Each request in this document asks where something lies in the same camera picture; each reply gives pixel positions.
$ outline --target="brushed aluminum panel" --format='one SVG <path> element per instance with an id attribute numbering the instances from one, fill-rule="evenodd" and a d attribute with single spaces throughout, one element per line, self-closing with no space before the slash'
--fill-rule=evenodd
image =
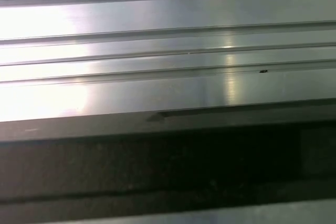
<path id="1" fill-rule="evenodd" d="M 0 40 L 335 20 L 334 0 L 151 0 L 0 8 Z"/>
<path id="2" fill-rule="evenodd" d="M 336 69 L 0 87 L 0 122 L 336 97 Z"/>

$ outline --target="gray metal panel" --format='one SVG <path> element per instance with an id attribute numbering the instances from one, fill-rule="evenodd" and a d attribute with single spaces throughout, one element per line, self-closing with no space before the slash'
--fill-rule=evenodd
<path id="1" fill-rule="evenodd" d="M 145 0 L 0 9 L 0 40 L 334 21 L 334 0 Z"/>
<path id="2" fill-rule="evenodd" d="M 333 2 L 0 0 L 0 121 L 336 98 Z"/>

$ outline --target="metal surface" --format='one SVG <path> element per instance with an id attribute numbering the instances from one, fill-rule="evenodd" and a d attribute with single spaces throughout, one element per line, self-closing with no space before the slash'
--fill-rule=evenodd
<path id="1" fill-rule="evenodd" d="M 0 0 L 0 122 L 336 98 L 334 0 Z"/>
<path id="2" fill-rule="evenodd" d="M 140 224 L 140 223 L 334 223 L 335 200 L 295 202 L 268 206 L 220 209 L 183 214 L 156 215 L 120 219 L 58 222 L 55 224 Z"/>

